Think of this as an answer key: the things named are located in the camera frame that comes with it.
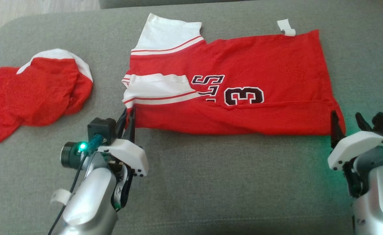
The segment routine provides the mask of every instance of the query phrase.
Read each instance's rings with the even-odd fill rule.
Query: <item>gray cushion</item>
[[[319,28],[348,134],[358,131],[355,112],[370,120],[383,111],[383,1],[245,1],[20,18],[0,29],[0,66],[67,49],[90,65],[95,83],[80,113],[21,127],[0,144],[0,234],[46,234],[60,209],[49,206],[51,193],[69,189],[75,174],[60,166],[61,147],[86,140],[95,117],[120,115],[120,80],[150,12],[202,21],[209,42],[277,34],[276,21],[285,18],[297,33]],[[114,234],[352,234],[344,178],[326,161],[329,137],[139,129],[136,140],[150,171],[134,179]]]
[[[175,4],[192,3],[217,3],[217,2],[235,2],[244,0],[99,0],[100,8],[125,8],[142,6],[162,6]]]

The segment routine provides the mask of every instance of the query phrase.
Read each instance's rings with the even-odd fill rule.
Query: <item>clothing tag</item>
[[[60,202],[66,205],[71,198],[71,193],[65,189],[58,189],[52,194],[51,202]]]
[[[285,36],[295,36],[296,35],[296,30],[290,27],[289,24],[289,19],[277,21],[277,25],[280,28],[280,31],[284,33]]]

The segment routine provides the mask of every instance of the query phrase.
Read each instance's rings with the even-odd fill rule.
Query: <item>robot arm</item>
[[[97,235],[111,234],[117,211],[125,207],[133,177],[148,174],[148,160],[135,141],[135,112],[123,134],[126,110],[113,119],[94,119],[88,127],[89,142],[68,142],[61,150],[64,167],[86,171],[75,193],[59,189],[51,201],[64,204],[62,222],[49,234]]]
[[[357,235],[383,235],[383,113],[373,118],[372,129],[360,113],[356,114],[362,131],[345,137],[332,114],[330,169],[343,171],[350,196],[355,198],[353,229]]]

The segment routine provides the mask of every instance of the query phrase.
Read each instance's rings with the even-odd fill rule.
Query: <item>white stripe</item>
[[[128,103],[125,103],[126,108],[132,108],[133,104],[172,104],[172,103],[178,103],[186,100],[191,100],[193,98],[199,97],[200,95],[198,93],[192,93],[176,98],[169,98],[169,99],[164,99],[164,100],[139,100],[135,99],[132,100]]]
[[[132,51],[130,54],[131,55],[162,55],[162,54],[169,54],[169,53],[174,53],[174,52],[178,52],[178,51],[181,51],[189,46],[192,46],[193,44],[196,44],[198,42],[200,42],[201,40],[203,40],[203,37],[198,37],[197,39],[194,39],[182,46],[179,46],[175,49],[171,49],[171,50],[168,50],[168,51],[155,51],[155,52],[150,52],[150,51],[143,51],[143,52],[138,52],[138,51]]]
[[[16,74],[22,73],[27,67],[30,66],[34,58],[55,58],[55,59],[65,59],[65,58],[72,58],[75,60],[75,63],[77,64],[78,70],[80,73],[82,73],[84,76],[88,77],[91,81],[93,81],[93,77],[91,76],[90,67],[86,62],[84,62],[80,57],[74,55],[73,53],[63,50],[63,49],[52,49],[44,52],[39,52],[36,55],[30,59],[30,61],[20,67],[20,69],[17,71]]]

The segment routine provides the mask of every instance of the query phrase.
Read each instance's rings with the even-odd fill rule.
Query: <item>basketball jersey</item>
[[[122,79],[136,127],[329,135],[335,110],[345,131],[318,30],[207,43],[201,25],[148,16]]]

